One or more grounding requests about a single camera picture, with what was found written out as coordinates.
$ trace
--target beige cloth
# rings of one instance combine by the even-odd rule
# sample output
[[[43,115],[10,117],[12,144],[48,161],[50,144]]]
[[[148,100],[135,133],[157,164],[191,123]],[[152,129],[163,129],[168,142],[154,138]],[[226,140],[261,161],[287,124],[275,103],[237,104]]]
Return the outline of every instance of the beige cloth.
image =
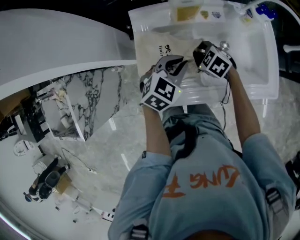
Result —
[[[181,55],[188,62],[186,75],[197,74],[193,51],[202,42],[197,40],[181,40],[169,33],[137,32],[135,33],[135,51],[139,76],[144,75],[152,65],[166,55]]]

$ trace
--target forearm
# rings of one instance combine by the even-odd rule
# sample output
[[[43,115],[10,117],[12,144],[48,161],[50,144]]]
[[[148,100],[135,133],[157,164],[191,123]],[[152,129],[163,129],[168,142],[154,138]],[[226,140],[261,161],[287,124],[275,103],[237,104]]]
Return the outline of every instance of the forearm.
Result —
[[[241,146],[251,136],[260,133],[256,112],[248,98],[239,74],[235,69],[229,71],[234,113]]]
[[[146,123],[147,151],[171,156],[170,143],[158,112],[147,106],[143,107],[143,111]]]

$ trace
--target clear plastic container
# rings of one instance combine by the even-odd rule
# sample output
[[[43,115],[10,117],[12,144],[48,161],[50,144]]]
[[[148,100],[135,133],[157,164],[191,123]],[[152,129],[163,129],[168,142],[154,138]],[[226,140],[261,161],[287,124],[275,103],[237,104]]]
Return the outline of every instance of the clear plastic container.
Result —
[[[169,0],[172,19],[175,22],[194,20],[203,2],[204,0]]]

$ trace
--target white handle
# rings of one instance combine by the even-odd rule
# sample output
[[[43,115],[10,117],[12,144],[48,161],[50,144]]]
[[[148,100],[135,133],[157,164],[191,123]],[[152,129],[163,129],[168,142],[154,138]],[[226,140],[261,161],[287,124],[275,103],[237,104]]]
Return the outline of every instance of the white handle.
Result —
[[[289,45],[284,45],[283,49],[286,53],[292,52],[292,51],[300,51],[300,46],[289,46]]]

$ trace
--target white curved panel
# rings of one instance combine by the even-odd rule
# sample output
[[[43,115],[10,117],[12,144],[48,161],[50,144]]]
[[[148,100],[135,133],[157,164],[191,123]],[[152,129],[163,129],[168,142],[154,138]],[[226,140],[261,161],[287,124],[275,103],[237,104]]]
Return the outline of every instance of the white curved panel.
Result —
[[[136,63],[125,33],[73,14],[2,11],[0,34],[0,99],[55,77]]]

